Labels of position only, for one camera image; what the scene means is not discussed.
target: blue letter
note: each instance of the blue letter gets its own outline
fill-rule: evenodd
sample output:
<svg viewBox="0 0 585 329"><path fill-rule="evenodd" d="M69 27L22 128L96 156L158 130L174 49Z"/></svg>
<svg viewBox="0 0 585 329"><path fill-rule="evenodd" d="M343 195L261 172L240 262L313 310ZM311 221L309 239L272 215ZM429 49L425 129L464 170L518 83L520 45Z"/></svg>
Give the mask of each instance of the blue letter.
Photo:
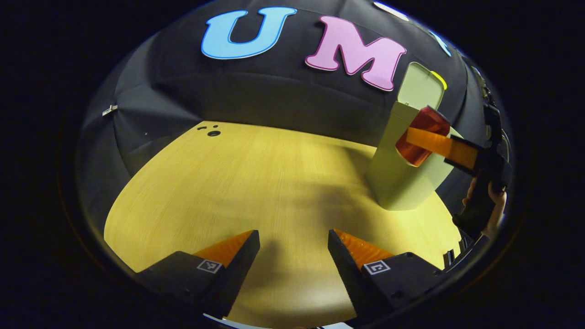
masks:
<svg viewBox="0 0 585 329"><path fill-rule="evenodd" d="M439 38L438 35L434 34L432 31L429 31L429 32L435 37L435 39L437 40L437 42L439 43L439 45L441 46L441 48L443 49L443 51L447 55L449 55L449 57L452 57L451 56L451 52L449 51L449 49L447 49L447 44L441 38Z"/></svg>
<svg viewBox="0 0 585 329"><path fill-rule="evenodd" d="M229 37L236 21L247 13L247 11L228 12L208 20L209 27L201 43L203 54L213 59L242 59L261 54L276 44L283 29L284 20L288 15L297 13L297 10L288 7L263 8L258 11L264 15L258 36L250 42L232 42Z"/></svg>

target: black fabric backdrop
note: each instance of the black fabric backdrop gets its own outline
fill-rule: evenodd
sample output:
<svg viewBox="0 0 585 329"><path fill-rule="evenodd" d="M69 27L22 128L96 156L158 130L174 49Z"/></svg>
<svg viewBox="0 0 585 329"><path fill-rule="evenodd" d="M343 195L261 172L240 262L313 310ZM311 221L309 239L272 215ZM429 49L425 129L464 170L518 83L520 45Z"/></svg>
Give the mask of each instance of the black fabric backdrop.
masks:
<svg viewBox="0 0 585 329"><path fill-rule="evenodd" d="M258 10L276 5L290 6L297 13L287 18L269 51L237 60L202 54L209 18L247 10L231 35L233 42L246 42L256 37L262 23L264 16ZM398 62L394 90L370 86L359 74L346 74L343 67L322 71L304 63L323 35L322 15L353 22L365 44L384 36L407 49ZM75 174L89 224L103 234L109 209L131 177L202 120L271 126L377 146L412 61L445 79L448 89L439 112L465 138L482 144L485 126L472 72L448 40L444 41L452 57L425 29L361 0L214 1L184 15L128 54L88 107ZM339 52L336 59L343 62ZM102 117L102 111L114 104L118 110ZM454 169L437 189L451 213L462 209L470 181Z"/></svg>

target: hand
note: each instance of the hand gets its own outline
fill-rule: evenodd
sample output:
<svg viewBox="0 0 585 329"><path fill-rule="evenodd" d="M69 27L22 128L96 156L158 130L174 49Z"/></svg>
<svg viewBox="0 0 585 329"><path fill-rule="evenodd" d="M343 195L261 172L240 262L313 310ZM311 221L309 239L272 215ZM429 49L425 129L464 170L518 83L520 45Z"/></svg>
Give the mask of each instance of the hand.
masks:
<svg viewBox="0 0 585 329"><path fill-rule="evenodd" d="M477 185L477 178L474 178L469 184L469 189L467 190L467 197L463 199L463 205L467 207L467 202L469 198L472 197L473 190ZM487 192L490 196L490 199L494 202L495 207L491 212L491 217L487 222L486 228L483 229L481 232L483 235L487 236L490 239L493 239L495 233L497 232L498 227L500 226L500 222L502 217L504 216L504 207L506 205L507 195L506 192L503 190L501 193L496 194L491 190L491 182L487 187Z"/></svg>

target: wooden table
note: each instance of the wooden table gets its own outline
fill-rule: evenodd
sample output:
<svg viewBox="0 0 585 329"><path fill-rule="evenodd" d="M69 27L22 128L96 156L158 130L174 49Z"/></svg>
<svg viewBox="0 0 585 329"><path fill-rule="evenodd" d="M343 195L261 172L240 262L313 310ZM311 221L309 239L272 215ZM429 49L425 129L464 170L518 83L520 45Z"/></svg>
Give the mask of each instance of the wooden table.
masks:
<svg viewBox="0 0 585 329"><path fill-rule="evenodd" d="M364 178L375 151L308 133L201 122L126 185L105 240L141 271L175 251L194 253L258 229L260 251L227 319L272 328L348 320L355 313L327 249L329 229L394 254L414 252L441 269L445 252L459 253L459 231L435 193L412 211L375 202Z"/></svg>

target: pink letter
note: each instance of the pink letter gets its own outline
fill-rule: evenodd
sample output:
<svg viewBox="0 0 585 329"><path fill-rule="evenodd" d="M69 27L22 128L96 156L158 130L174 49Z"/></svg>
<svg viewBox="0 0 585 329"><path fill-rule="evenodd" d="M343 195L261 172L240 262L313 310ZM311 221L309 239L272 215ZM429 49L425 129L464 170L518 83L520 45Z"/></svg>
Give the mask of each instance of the pink letter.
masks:
<svg viewBox="0 0 585 329"><path fill-rule="evenodd" d="M341 48L345 72L354 75L370 60L374 60L371 68L362 73L364 81L382 90L394 89L392 78L398 59L406 53L404 47L387 37L365 46L353 23L333 16L322 16L321 22L325 23L325 32L317 53L305 59L307 65L335 71L339 68L335 54Z"/></svg>

